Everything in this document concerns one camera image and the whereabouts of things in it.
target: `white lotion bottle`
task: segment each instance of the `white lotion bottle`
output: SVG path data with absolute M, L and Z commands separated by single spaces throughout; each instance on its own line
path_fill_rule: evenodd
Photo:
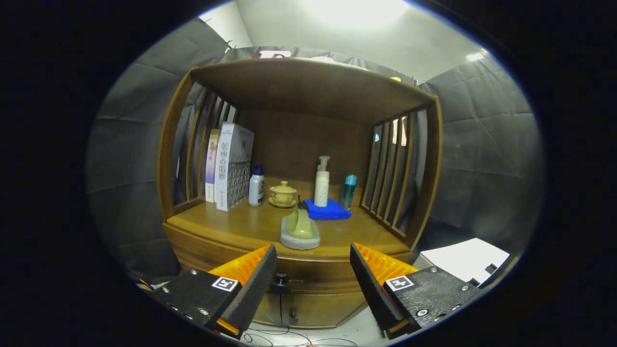
M 253 176 L 249 180 L 249 205 L 259 206 L 263 203 L 263 167 L 255 165 Z
M 320 156 L 319 160 L 321 160 L 321 164 L 317 166 L 313 203 L 317 207 L 326 207 L 328 205 L 328 187 L 330 186 L 330 173 L 326 171 L 326 165 L 328 165 L 330 156 Z

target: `blue towel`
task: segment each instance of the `blue towel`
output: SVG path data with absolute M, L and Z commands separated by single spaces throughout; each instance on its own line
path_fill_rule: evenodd
M 304 202 L 308 205 L 308 217 L 311 219 L 347 219 L 351 217 L 351 212 L 332 199 L 328 199 L 326 207 L 317 207 L 312 200 L 305 200 Z

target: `white wall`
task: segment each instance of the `white wall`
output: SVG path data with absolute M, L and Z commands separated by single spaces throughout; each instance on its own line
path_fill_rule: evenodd
M 236 1 L 230 1 L 199 16 L 210 28 L 214 29 L 223 40 L 229 41 L 231 47 L 253 47 L 251 38 L 240 16 Z
M 238 0 L 255 46 L 357 56 L 420 82 L 468 62 L 481 47 L 436 14 L 403 0 Z

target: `floor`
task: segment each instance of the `floor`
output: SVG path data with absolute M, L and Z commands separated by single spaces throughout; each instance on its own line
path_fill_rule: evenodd
M 406 336 L 388 340 L 382 336 L 377 322 L 367 307 L 344 325 L 332 329 L 286 329 L 251 323 L 241 342 L 258 347 L 296 346 L 374 346 L 382 347 L 404 340 Z

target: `wooden cabinet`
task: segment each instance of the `wooden cabinet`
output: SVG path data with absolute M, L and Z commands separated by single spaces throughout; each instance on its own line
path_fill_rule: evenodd
M 183 131 L 178 124 L 194 85 L 205 92 Z M 298 251 L 280 243 L 281 219 L 289 209 L 267 202 L 254 207 L 245 200 L 224 212 L 204 201 L 200 168 L 207 133 L 220 126 L 229 105 L 238 109 L 236 122 L 255 133 L 252 161 L 264 166 L 266 198 L 269 187 L 280 180 L 289 181 L 303 199 L 312 198 L 319 155 L 331 156 L 330 198 L 340 200 L 345 175 L 358 177 L 352 217 L 316 220 L 319 247 Z M 401 196 L 413 137 L 410 121 L 404 120 L 420 109 L 427 110 L 429 123 L 423 184 L 409 228 L 399 230 L 396 221 L 404 213 Z M 396 122 L 403 125 L 397 134 Z M 188 151 L 174 156 L 183 133 L 189 134 Z M 335 327 L 366 306 L 349 264 L 350 244 L 409 261 L 432 205 L 440 157 L 437 98 L 377 73 L 304 59 L 251 59 L 194 68 L 172 99 L 160 143 L 157 184 L 163 226 L 182 266 L 201 270 L 273 243 L 276 272 L 290 279 L 291 292 L 279 296 L 267 291 L 254 320 L 287 326 L 294 313 L 295 327 Z M 180 188 L 186 196 L 180 202 L 175 199 L 177 167 L 186 168 L 180 175 L 186 177 Z

